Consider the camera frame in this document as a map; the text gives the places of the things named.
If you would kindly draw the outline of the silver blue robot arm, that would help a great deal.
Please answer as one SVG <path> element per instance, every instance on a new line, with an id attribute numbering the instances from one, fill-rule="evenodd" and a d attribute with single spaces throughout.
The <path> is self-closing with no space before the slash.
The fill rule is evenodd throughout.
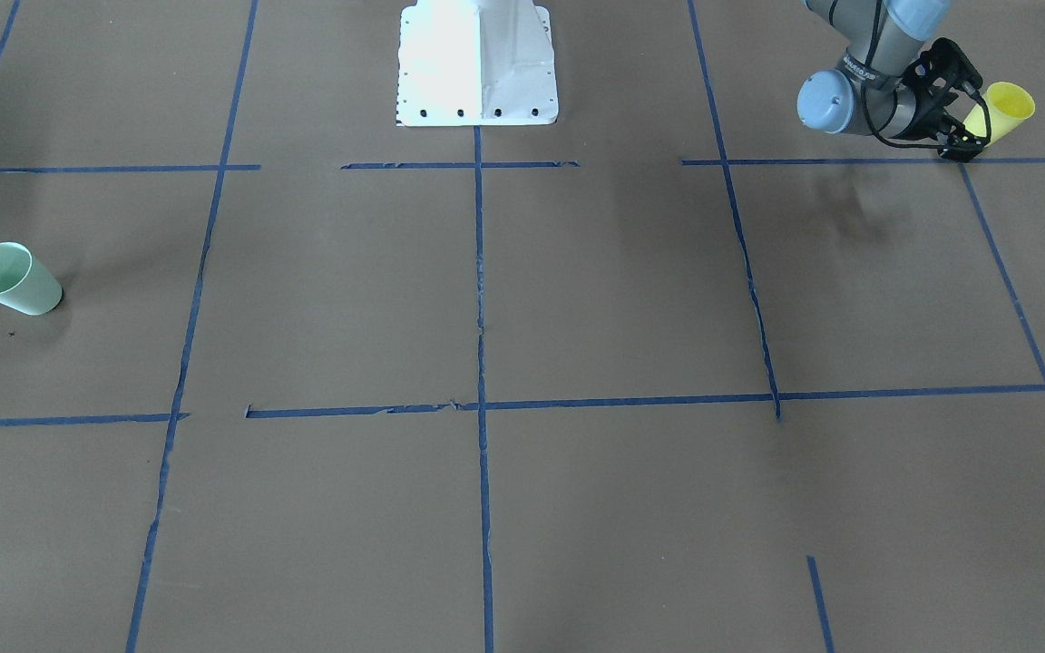
<path id="1" fill-rule="evenodd" d="M 982 75 L 957 43 L 936 34 L 950 1 L 804 5 L 847 41 L 833 67 L 802 83 L 796 114 L 805 127 L 947 161 L 973 161 L 986 150 L 992 120 Z"/>

